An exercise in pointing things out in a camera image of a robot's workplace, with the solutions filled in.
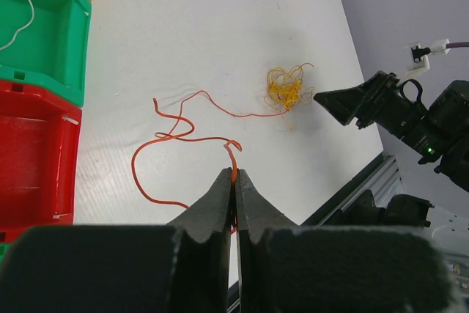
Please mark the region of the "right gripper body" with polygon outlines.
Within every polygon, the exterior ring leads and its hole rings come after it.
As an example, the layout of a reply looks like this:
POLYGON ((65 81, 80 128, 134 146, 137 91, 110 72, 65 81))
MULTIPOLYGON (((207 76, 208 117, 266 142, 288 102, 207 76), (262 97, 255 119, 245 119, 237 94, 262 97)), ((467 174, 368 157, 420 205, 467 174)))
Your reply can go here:
POLYGON ((440 158, 440 129, 421 102, 422 86, 415 80, 412 84, 417 89, 414 101, 402 96, 393 73, 377 72, 357 87, 356 125, 362 129, 376 123, 421 155, 420 164, 434 163, 440 158))

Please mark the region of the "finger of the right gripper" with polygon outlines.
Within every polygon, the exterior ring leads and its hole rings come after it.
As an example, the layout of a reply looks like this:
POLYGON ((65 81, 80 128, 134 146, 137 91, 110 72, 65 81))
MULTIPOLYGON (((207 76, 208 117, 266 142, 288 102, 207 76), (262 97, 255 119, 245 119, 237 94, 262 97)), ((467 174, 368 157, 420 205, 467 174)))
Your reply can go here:
POLYGON ((382 89, 385 73, 376 73, 363 84, 334 91, 317 93, 313 100, 320 104, 341 125, 349 125, 358 111, 382 89))

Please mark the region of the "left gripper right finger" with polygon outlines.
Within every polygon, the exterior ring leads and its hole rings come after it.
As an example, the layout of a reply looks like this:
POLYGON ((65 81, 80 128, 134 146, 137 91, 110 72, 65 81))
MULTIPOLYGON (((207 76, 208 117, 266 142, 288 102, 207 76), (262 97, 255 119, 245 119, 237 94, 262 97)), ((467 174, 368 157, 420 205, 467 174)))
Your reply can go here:
POLYGON ((419 231, 298 226, 246 171, 235 183, 240 311, 460 312, 443 255, 419 231))

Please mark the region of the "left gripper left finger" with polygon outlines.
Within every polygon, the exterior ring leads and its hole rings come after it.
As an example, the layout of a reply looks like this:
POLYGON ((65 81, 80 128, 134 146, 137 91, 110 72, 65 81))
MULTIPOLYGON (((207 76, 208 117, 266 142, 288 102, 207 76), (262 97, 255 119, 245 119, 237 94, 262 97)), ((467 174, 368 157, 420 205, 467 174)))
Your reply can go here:
POLYGON ((232 171, 165 225, 41 226, 1 263, 3 312, 225 312, 232 171))

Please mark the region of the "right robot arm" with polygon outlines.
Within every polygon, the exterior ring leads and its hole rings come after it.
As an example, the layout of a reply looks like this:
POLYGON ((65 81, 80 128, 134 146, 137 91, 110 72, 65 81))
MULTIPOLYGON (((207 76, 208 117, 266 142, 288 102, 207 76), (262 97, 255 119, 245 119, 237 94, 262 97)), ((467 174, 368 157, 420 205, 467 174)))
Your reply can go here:
POLYGON ((417 89, 414 100, 394 73, 378 71, 353 88, 317 93, 314 101, 341 125, 378 124, 417 152, 418 164, 436 163, 435 173, 468 190, 468 82, 452 81, 429 108, 421 100, 422 85, 409 82, 417 89))

